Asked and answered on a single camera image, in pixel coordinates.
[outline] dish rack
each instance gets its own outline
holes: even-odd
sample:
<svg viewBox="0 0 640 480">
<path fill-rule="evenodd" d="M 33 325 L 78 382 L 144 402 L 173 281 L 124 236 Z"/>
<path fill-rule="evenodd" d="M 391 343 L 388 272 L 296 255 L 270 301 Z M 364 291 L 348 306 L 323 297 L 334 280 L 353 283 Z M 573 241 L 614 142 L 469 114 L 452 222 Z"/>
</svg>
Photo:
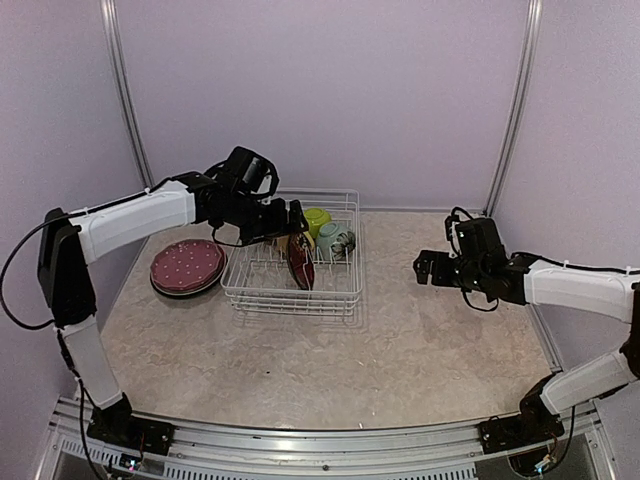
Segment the dish rack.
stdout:
<svg viewBox="0 0 640 480">
<path fill-rule="evenodd" d="M 344 258 L 323 259 L 313 254 L 312 290 L 301 290 L 289 272 L 286 252 L 277 242 L 235 248 L 222 275 L 231 304 L 243 312 L 296 315 L 353 315 L 362 293 L 363 237 L 360 199 L 355 190 L 279 189 L 285 200 L 300 200 L 303 210 L 323 208 L 332 221 L 356 235 L 356 248 Z"/>
</svg>

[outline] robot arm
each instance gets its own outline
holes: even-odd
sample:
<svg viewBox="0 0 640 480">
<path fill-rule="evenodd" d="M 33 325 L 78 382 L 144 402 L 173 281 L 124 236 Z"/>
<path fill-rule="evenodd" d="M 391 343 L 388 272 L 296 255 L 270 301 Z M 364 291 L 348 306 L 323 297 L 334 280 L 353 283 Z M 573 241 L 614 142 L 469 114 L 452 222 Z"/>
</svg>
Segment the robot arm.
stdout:
<svg viewBox="0 0 640 480">
<path fill-rule="evenodd" d="M 452 253 L 423 250 L 414 262 L 418 283 L 482 292 L 489 302 L 561 305 L 631 324 L 627 342 L 569 371 L 542 379 L 520 402 L 516 417 L 480 424 L 485 452 L 518 448 L 564 433 L 560 412 L 611 395 L 640 378 L 640 272 L 574 266 L 516 253 L 507 258 L 494 221 L 452 211 L 445 221 Z"/>
<path fill-rule="evenodd" d="M 95 319 L 96 298 L 87 265 L 123 246 L 173 227 L 207 221 L 214 230 L 239 227 L 240 245 L 308 228 L 300 202 L 272 199 L 273 164 L 242 147 L 206 174 L 186 173 L 132 197 L 91 209 L 49 212 L 38 279 L 53 312 L 68 367 L 94 404 L 88 435 L 107 443 L 165 454 L 173 427 L 131 415 L 107 360 Z"/>
</svg>

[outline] marble tabletop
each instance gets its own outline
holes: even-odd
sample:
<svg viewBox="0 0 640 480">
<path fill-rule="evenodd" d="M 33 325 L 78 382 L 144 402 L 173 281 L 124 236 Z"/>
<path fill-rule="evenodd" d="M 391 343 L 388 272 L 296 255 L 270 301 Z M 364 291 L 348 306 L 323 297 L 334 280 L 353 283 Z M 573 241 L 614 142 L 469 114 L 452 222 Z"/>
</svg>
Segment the marble tabletop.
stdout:
<svg viewBox="0 0 640 480">
<path fill-rule="evenodd" d="M 516 411 L 549 367 L 524 308 L 468 308 L 455 289 L 418 285 L 421 249 L 447 249 L 444 215 L 362 216 L 364 291 L 349 321 L 235 311 L 220 286 L 170 300 L 149 282 L 165 246 L 149 239 L 102 332 L 134 409 L 265 428 L 426 425 Z M 227 229 L 220 238 L 231 240 Z M 482 303 L 482 298 L 473 297 Z"/>
</svg>

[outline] white wall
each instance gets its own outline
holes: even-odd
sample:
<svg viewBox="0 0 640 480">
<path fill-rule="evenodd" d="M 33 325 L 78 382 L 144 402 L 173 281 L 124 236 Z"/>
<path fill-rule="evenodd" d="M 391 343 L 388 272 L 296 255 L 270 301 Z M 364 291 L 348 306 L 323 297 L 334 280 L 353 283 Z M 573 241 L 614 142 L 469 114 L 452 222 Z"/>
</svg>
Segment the white wall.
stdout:
<svg viewBox="0 0 640 480">
<path fill-rule="evenodd" d="M 235 145 L 283 184 L 364 204 L 481 208 L 527 0 L 127 0 L 118 16 L 156 178 Z"/>
<path fill-rule="evenodd" d="M 140 189 L 110 71 L 98 1 L 5 0 L 0 8 L 0 263 L 45 213 Z M 39 237 L 16 258 L 7 301 L 25 322 L 51 318 L 36 280 Z M 92 266 L 108 312 L 138 246 Z M 0 476 L 33 478 L 56 399 L 72 392 L 50 328 L 0 314 Z"/>
<path fill-rule="evenodd" d="M 511 250 L 640 266 L 640 5 L 545 2 L 523 124 L 496 214 Z M 615 321 L 545 308 L 570 368 L 628 336 Z M 598 403 L 624 480 L 640 472 L 640 385 Z"/>
</svg>

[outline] red plate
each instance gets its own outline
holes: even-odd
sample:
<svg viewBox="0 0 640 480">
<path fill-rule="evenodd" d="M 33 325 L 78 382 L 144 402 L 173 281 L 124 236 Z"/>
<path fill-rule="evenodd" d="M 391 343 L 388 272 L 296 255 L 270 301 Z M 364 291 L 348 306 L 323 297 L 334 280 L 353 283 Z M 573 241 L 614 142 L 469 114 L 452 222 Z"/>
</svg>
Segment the red plate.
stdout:
<svg viewBox="0 0 640 480">
<path fill-rule="evenodd" d="M 151 283 L 166 295 L 190 295 L 220 279 L 226 254 L 220 245 L 189 239 L 169 245 L 151 263 Z"/>
</svg>

